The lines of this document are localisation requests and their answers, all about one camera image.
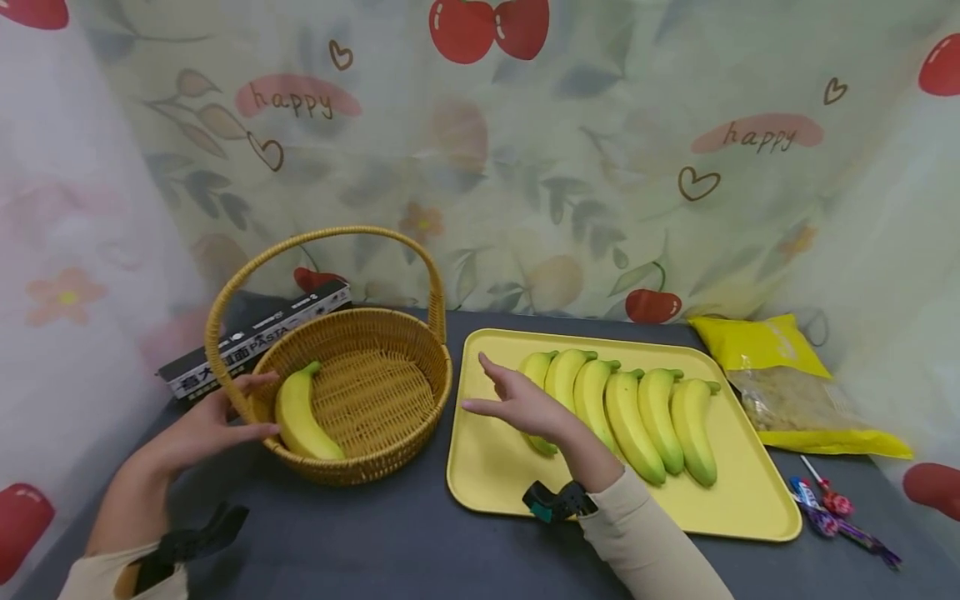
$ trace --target black box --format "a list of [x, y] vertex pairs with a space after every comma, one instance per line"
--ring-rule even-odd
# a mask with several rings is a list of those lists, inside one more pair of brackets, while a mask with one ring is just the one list
[[[288, 331], [352, 306], [350, 286], [339, 279], [328, 281], [310, 294], [290, 300], [285, 308], [220, 338], [220, 355], [231, 376], [251, 372], [259, 357]], [[210, 392], [220, 389], [203, 348], [161, 367], [156, 374], [170, 386], [174, 401], [185, 406], [192, 406]]]

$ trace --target printed fabric backdrop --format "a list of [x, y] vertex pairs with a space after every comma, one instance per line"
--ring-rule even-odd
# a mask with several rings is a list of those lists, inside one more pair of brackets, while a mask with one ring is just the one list
[[[951, 3], [837, 4], [112, 0], [81, 19], [215, 285], [363, 223], [424, 243], [450, 308], [666, 323], [768, 298]], [[292, 293], [298, 266], [426, 299], [377, 238], [251, 287]]]
[[[864, 416], [960, 467], [960, 11], [876, 4], [0, 0], [0, 600], [162, 409], [211, 295], [316, 228], [406, 232], [449, 308], [794, 312]], [[425, 302], [368, 236], [248, 291], [331, 276]]]

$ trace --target yellow bag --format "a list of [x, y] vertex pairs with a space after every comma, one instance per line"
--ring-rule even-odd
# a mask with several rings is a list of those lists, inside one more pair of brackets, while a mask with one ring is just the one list
[[809, 454], [913, 458], [907, 444], [853, 413], [793, 315], [760, 322], [695, 317], [690, 324], [740, 391], [764, 444]]

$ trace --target hand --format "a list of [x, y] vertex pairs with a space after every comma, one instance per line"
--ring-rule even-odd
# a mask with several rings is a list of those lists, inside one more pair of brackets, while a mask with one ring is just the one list
[[[236, 385], [247, 393], [277, 380], [275, 372], [237, 377]], [[162, 473], [176, 475], [205, 458], [243, 442], [266, 440], [280, 432], [275, 423], [231, 426], [236, 418], [225, 390], [217, 390], [197, 403], [186, 415], [140, 448], [136, 455]]]
[[565, 431], [580, 423], [573, 413], [523, 373], [497, 365], [483, 352], [480, 352], [480, 364], [501, 401], [471, 398], [461, 403], [464, 410], [496, 417], [554, 444]]

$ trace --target black wrist strap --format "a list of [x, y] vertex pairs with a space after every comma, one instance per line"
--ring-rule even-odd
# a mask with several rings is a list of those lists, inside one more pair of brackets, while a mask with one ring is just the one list
[[523, 495], [523, 503], [534, 516], [545, 523], [559, 523], [571, 515], [587, 516], [597, 512], [584, 487], [576, 481], [553, 493], [540, 481], [535, 481]]
[[221, 502], [203, 529], [181, 529], [163, 536], [156, 550], [140, 560], [133, 595], [173, 575], [177, 564], [216, 554], [231, 545], [249, 512], [247, 507]]

